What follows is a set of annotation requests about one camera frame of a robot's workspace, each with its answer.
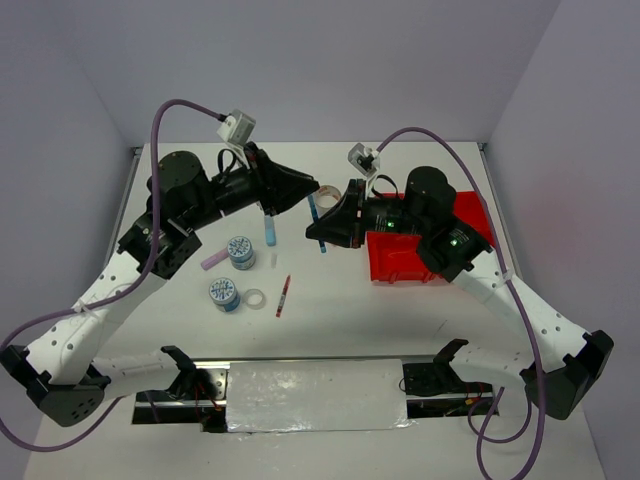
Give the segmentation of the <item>red gel pen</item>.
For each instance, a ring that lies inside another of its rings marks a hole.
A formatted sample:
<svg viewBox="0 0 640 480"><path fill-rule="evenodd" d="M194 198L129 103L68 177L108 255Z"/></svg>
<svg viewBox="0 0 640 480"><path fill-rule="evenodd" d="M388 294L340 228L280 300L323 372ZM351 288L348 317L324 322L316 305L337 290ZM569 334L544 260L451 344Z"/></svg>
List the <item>red gel pen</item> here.
<svg viewBox="0 0 640 480"><path fill-rule="evenodd" d="M290 288L290 284L291 284L291 274L288 274L286 279L285 279L285 282L284 282L284 285L283 285L283 288L282 288L282 291L281 291L281 294L280 294L280 298L279 298L279 301L278 301L278 305L277 305L277 309L276 309L276 313L275 313L276 318L281 318L281 315L282 315L282 312L283 312L283 309L284 309L284 305L285 305L285 302L286 302L287 294L288 294L288 291L289 291L289 288Z"/></svg>

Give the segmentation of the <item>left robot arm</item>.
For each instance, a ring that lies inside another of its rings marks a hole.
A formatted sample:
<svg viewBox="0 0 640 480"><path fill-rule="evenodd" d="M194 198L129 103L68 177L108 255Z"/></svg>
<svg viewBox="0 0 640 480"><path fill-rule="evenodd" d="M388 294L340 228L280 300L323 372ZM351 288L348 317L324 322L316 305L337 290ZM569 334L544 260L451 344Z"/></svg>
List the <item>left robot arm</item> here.
<svg viewBox="0 0 640 480"><path fill-rule="evenodd" d="M253 204L271 216L284 213L319 187L254 143L213 177L189 151L169 153L152 166L146 211L99 277L41 337L1 348L5 370L61 427L84 421L111 398L148 390L189 396L203 375L179 348L107 359L99 355L102 347L201 247L197 230Z"/></svg>

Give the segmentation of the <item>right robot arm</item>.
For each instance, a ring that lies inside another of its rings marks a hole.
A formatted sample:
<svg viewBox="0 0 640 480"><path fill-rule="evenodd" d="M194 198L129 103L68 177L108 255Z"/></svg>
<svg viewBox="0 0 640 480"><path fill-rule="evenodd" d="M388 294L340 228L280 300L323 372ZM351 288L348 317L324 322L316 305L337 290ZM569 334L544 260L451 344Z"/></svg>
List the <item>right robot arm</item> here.
<svg viewBox="0 0 640 480"><path fill-rule="evenodd" d="M537 344L531 354L502 359L472 349L467 341L451 341L438 355L436 383L446 391L457 391L467 381L522 385L528 400L565 420L602 375L614 341L602 330L589 332L571 322L507 272L497 249L455 215L456 196L446 175L428 166L409 173L402 196L367 194L365 182L352 179L342 199L305 235L353 249L369 232L416 236L416 254L427 270Z"/></svg>

